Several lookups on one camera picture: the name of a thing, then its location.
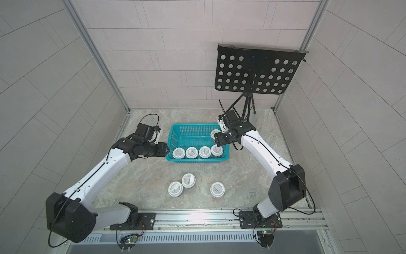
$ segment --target perforated black panel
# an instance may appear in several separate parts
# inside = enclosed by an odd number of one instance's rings
[[[282,94],[307,51],[219,44],[216,90]]]

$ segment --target blue plastic basket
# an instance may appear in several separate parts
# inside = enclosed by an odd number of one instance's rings
[[[171,150],[166,159],[168,161],[174,161],[177,163],[202,163],[202,162],[221,162],[226,161],[229,157],[229,146],[223,145],[223,154],[219,158],[214,158],[210,155],[209,158],[203,159],[199,155],[196,159],[175,159],[172,156],[172,152],[177,147],[183,148],[185,151],[189,147],[193,146],[198,151],[203,146],[208,146],[211,148],[215,143],[210,137],[212,130],[220,130],[218,124],[174,124],[171,127],[171,132],[169,133],[168,147]]]

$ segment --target marble floor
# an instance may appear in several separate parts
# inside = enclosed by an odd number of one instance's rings
[[[221,109],[140,109],[134,110],[123,136],[133,133],[144,115],[156,113],[162,128],[160,141],[167,142],[175,123],[213,123]],[[267,143],[291,161],[275,115],[271,109],[251,112],[250,121]],[[148,116],[143,123],[156,124],[156,116]],[[171,182],[181,181],[186,173],[196,176],[196,184],[173,198],[168,194]],[[221,182],[225,194],[214,198],[210,186]],[[230,156],[221,163],[174,163],[162,158],[136,159],[123,168],[99,193],[94,207],[106,207],[129,202],[138,208],[237,208],[252,207],[262,201],[271,184],[270,176],[247,150],[237,151],[230,145]],[[305,199],[295,206],[307,206]]]

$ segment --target tiled wall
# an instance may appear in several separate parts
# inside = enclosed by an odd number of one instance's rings
[[[217,44],[299,49],[319,4],[268,1],[72,1],[129,106],[218,108]],[[254,95],[258,108],[277,95]]]
[[[331,0],[277,112],[342,253],[406,253],[405,17]]]
[[[46,251],[46,198],[100,161],[125,115],[59,0],[0,1],[0,253]]]

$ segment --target tripod stand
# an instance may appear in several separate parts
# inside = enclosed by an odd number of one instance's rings
[[[237,102],[243,97],[245,96],[245,103],[244,103],[244,109],[242,111],[242,116],[240,116],[238,114],[238,112],[236,111],[236,109],[234,108],[234,105],[237,104]],[[242,120],[245,119],[245,113],[246,110],[248,109],[247,112],[247,121],[250,121],[250,111],[251,111],[251,101],[253,102],[253,106],[252,108],[254,109],[254,114],[256,114],[257,112],[255,111],[255,103],[254,103],[254,97],[253,97],[253,93],[242,93],[238,99],[227,109],[227,111],[229,111],[230,109],[234,109],[235,113],[237,114],[238,118],[241,118]]]

